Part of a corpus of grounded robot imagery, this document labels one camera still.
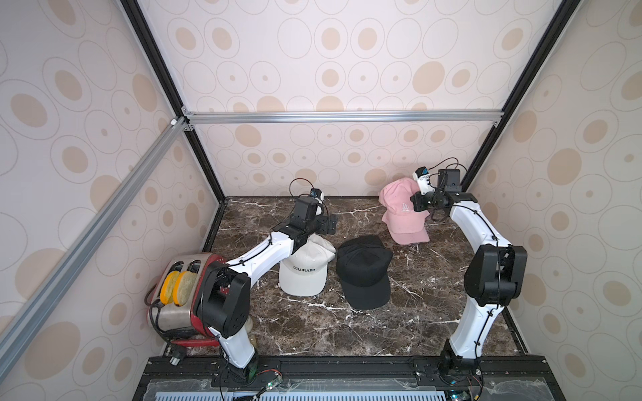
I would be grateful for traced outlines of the white cap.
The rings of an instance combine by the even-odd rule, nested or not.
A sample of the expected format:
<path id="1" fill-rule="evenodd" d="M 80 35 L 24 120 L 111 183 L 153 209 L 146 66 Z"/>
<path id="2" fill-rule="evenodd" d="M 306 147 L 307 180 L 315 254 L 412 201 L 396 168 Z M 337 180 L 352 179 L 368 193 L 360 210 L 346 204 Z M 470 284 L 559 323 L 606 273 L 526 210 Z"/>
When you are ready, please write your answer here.
<path id="1" fill-rule="evenodd" d="M 335 254 L 336 249 L 329 241 L 313 234 L 294 255 L 279 263 L 279 287 L 294 297 L 320 294 Z"/>

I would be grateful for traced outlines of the black cap front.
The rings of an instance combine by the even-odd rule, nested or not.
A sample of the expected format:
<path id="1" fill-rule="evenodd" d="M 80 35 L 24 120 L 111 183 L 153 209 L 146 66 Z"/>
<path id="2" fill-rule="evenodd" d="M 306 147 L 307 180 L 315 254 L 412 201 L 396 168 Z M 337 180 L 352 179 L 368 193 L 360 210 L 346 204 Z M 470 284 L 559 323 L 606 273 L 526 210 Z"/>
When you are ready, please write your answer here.
<path id="1" fill-rule="evenodd" d="M 346 301 L 355 310 L 383 307 L 391 298 L 388 268 L 393 252 L 378 236 L 361 236 L 337 250 L 336 272 Z"/>

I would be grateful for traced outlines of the pink baseball cap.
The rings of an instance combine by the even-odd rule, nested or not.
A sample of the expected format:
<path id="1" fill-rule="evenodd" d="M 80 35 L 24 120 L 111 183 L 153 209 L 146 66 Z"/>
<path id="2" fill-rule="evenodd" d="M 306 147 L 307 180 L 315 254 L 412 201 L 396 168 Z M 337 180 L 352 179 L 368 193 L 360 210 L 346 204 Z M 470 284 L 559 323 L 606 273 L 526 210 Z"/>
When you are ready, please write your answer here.
<path id="1" fill-rule="evenodd" d="M 379 193 L 379 201 L 386 208 L 386 212 L 415 212 L 411 197 L 418 190 L 414 180 L 404 177 L 386 185 Z"/>
<path id="2" fill-rule="evenodd" d="M 411 245 L 430 241 L 426 230 L 427 217 L 429 217 L 429 213 L 426 211 L 401 213 L 387 211 L 383 215 L 382 222 L 387 225 L 389 233 L 396 243 Z"/>

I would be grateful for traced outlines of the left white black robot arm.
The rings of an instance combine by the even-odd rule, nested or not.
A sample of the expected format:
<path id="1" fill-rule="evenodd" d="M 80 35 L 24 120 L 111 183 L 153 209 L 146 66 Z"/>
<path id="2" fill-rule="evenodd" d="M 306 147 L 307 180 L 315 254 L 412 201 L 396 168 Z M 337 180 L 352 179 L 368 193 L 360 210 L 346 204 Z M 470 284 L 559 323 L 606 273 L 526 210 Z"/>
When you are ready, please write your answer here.
<path id="1" fill-rule="evenodd" d="M 320 235 L 336 233 L 336 222 L 322 191 L 314 188 L 295 199 L 289 217 L 256 247 L 229 262 L 210 262 L 205 267 L 193 313 L 205 334 L 217 339 L 227 362 L 244 375 L 252 376 L 257 369 L 257 351 L 244 328 L 252 286 L 283 261 L 306 269 L 327 265 L 334 258 L 334 247 Z"/>

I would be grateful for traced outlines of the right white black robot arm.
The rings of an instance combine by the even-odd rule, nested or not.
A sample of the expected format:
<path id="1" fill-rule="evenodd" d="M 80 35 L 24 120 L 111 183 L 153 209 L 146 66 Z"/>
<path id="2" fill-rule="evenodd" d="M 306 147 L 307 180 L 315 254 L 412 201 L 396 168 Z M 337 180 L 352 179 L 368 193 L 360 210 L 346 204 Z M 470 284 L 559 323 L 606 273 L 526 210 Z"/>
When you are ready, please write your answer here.
<path id="1" fill-rule="evenodd" d="M 419 186 L 411 196 L 416 212 L 445 212 L 471 245 L 474 257 L 464 274 L 466 307 L 456 331 L 446 341 L 438 365 L 442 377 L 472 375 L 478 370 L 483 345 L 503 309 L 518 297 L 528 261 L 524 247 L 503 237 L 486 217 L 473 194 L 464 192 L 461 171 L 441 169 L 431 183 L 426 167 L 413 173 Z"/>

